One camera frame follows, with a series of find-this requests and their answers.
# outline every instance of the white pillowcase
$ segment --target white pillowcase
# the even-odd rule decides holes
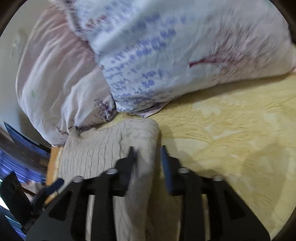
[[[52,7],[41,15],[28,39],[17,74],[22,110],[43,138],[65,144],[69,133],[110,121],[115,103],[94,54]]]

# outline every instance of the folded towel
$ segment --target folded towel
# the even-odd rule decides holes
[[[114,167],[127,157],[133,146],[138,155],[128,193],[114,198],[115,227],[118,241],[145,240],[146,214],[156,157],[158,124],[151,119],[128,119],[103,130],[91,129],[80,137],[70,136],[61,156],[59,177],[67,185],[74,176],[92,178]],[[92,206],[89,199],[86,240],[90,240]]]

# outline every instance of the wall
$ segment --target wall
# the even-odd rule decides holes
[[[40,14],[48,7],[47,0],[28,0],[16,12],[0,37],[0,128],[6,131],[3,122],[7,122],[18,132],[36,143],[50,146],[34,129],[29,119],[18,105],[15,92],[15,77],[19,58],[12,58],[12,44],[21,30],[30,34]]]

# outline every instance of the white towel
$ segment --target white towel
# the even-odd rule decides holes
[[[151,192],[156,157],[158,124],[151,119],[129,119],[111,128],[91,129],[81,137],[70,136],[61,156],[59,177],[67,185],[74,176],[92,178],[114,167],[118,159],[127,157],[133,146],[138,155],[128,193],[114,198],[115,227],[118,241],[145,240],[148,199]],[[89,200],[89,209],[93,205]],[[90,239],[91,217],[87,217],[86,240]]]

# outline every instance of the bed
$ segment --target bed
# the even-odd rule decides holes
[[[201,175],[224,175],[274,240],[288,240],[295,225],[295,79],[289,74],[219,85],[184,95],[150,117],[170,155]],[[139,117],[119,113],[100,129],[127,118]],[[52,148],[48,184],[57,178],[62,151]],[[165,202],[159,205],[165,192],[161,173],[160,179],[152,199],[162,217],[167,210]]]

